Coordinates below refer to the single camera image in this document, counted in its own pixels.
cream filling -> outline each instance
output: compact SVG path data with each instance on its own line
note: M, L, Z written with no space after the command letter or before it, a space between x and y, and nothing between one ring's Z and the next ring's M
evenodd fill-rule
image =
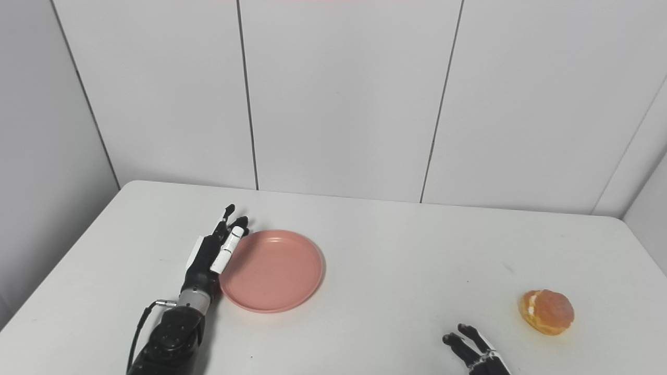
M542 293L542 291L536 292L533 294L532 297L528 300L528 315L534 316L535 315L535 300L538 299L538 296Z

metal connector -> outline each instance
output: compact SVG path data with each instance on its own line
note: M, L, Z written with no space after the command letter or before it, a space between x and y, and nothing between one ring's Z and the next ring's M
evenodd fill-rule
M156 306L162 306L166 308L174 308L176 307L177 302L172 301L172 300L156 300L155 305Z

white table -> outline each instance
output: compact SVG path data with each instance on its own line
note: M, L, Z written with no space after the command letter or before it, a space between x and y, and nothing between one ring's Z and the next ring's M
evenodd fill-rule
M441 342L459 322L514 374L667 371L667 278L619 220L136 181L0 333L1 372L123 374L143 308L177 297L195 239L229 203L255 231L309 237L326 273L310 300L280 314L222 298L201 373L464 374ZM574 305L561 336L518 313L521 294L539 288Z

robotic finger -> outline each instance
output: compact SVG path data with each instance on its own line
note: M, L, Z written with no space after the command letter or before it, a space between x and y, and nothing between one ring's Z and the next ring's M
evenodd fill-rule
M481 354L469 347L463 338L453 332L443 336L442 342L466 363L470 375L511 375L500 354L476 328L459 324L458 330L475 343Z

bread roll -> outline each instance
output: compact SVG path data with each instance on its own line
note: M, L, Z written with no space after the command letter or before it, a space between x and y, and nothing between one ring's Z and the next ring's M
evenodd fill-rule
M567 297L551 290L531 290L521 297L521 316L546 335L559 335L574 321L574 309Z

